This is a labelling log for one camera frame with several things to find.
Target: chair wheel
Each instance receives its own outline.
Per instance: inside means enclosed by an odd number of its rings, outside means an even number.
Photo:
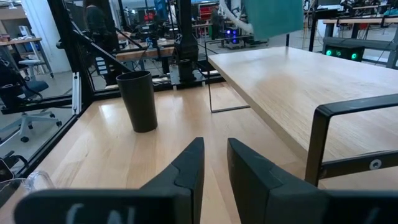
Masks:
[[[21,142],[28,142],[29,141],[29,138],[28,137],[22,137],[21,138]]]

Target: person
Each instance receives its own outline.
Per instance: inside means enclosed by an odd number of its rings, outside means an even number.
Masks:
[[[100,0],[83,0],[84,18],[88,30],[92,33],[92,39],[96,45],[107,52],[116,50],[115,45],[115,28],[112,18],[108,18],[104,12]],[[119,40],[124,40],[125,37],[121,34],[116,34]],[[121,74],[121,71],[116,70],[111,64],[106,62],[108,74],[104,75],[106,85],[115,85],[116,77]]]
[[[220,16],[218,15],[218,5],[211,10],[211,39],[215,40],[220,31]]]

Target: floor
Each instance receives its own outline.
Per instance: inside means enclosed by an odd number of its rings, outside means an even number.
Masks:
[[[369,31],[368,39],[378,39],[378,40],[392,40],[395,34],[396,26],[391,25],[386,29],[374,29]],[[314,43],[314,52],[318,52],[322,50],[322,35],[317,32],[315,36],[315,43]],[[339,33],[340,36],[350,37],[351,31],[344,30]],[[297,31],[290,34],[290,46],[308,50],[310,40],[310,32],[309,30],[306,31]],[[256,46],[253,49],[260,49],[266,47],[278,47],[285,45],[285,35],[280,35],[277,37],[272,37],[269,39],[267,44],[261,44]],[[228,52],[236,52],[241,50],[251,50],[249,48],[246,49],[238,49],[238,50],[230,50],[227,48],[221,48],[220,44],[210,44],[208,45],[210,50],[213,50],[217,53],[228,53]],[[381,56],[381,60],[386,60],[388,58],[388,52],[382,52],[379,50],[366,50],[365,56],[371,57],[374,60],[377,60]],[[205,58],[205,49],[199,46],[199,58]],[[154,60],[146,60],[144,62],[146,70],[150,71],[153,75],[161,74],[161,63],[156,62]],[[105,89],[105,81],[104,78],[97,75],[96,72],[92,74],[93,83],[96,90]],[[71,72],[64,72],[64,73],[56,73],[54,74],[54,78],[50,78],[48,75],[37,75],[38,80],[46,81],[49,84],[49,88],[42,92],[44,97],[50,96],[59,96],[70,94],[72,92],[72,73]],[[58,119],[63,122],[66,122],[71,116],[72,112],[71,109],[59,109],[59,108],[50,108],[49,110],[53,111]],[[29,114],[36,113],[39,111],[30,111]],[[5,127],[9,123],[15,121],[20,117],[20,114],[8,114],[3,115],[0,114],[0,128]],[[20,137],[14,136],[13,134],[18,131],[18,129],[10,130],[7,132],[0,133],[0,138],[3,139],[0,142],[0,157],[7,154],[9,151],[13,150],[16,154],[20,154],[26,158],[30,158],[33,153],[41,146],[47,139],[52,136],[56,131],[57,127],[53,124],[40,124],[34,125],[35,128],[29,133],[30,141],[29,143],[23,143],[19,139]]]
[[[245,105],[226,83],[211,86],[214,109]],[[158,128],[132,130],[121,98],[94,102],[38,166],[57,187],[136,189],[197,136],[205,140],[201,223],[240,223],[228,177],[227,138],[237,138],[298,177],[304,164],[250,108],[211,114],[207,87],[155,93]],[[398,168],[321,181],[328,189],[396,189]]]

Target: black metal frame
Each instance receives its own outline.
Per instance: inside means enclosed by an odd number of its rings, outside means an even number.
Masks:
[[[305,180],[315,186],[320,179],[398,166],[398,151],[382,151],[322,162],[333,116],[398,106],[398,94],[320,105],[313,115]]]
[[[219,42],[219,41],[224,41],[224,40],[231,40],[231,39],[242,39],[242,38],[246,38],[246,37],[253,37],[253,35],[245,35],[245,36],[240,36],[240,37],[230,37],[230,38],[224,38],[224,39],[216,39],[216,40],[207,40],[205,41],[205,54],[206,54],[206,62],[207,64],[209,64],[209,60],[208,60],[208,55],[207,55],[207,43],[210,42]],[[290,34],[286,34],[286,47],[289,46],[289,40],[290,40]],[[220,113],[220,112],[225,112],[225,111],[233,111],[233,110],[240,110],[240,109],[246,109],[246,108],[250,108],[249,105],[246,106],[234,106],[234,107],[230,107],[230,108],[223,108],[223,109],[217,109],[217,110],[213,110],[213,104],[211,103],[211,88],[210,88],[210,67],[207,66],[207,81],[208,81],[208,89],[209,89],[209,102],[210,102],[210,111],[211,113]]]

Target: black cup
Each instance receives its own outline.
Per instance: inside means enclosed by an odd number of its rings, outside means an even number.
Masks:
[[[132,128],[137,133],[157,127],[154,86],[148,71],[129,72],[116,77],[120,93],[129,113]]]

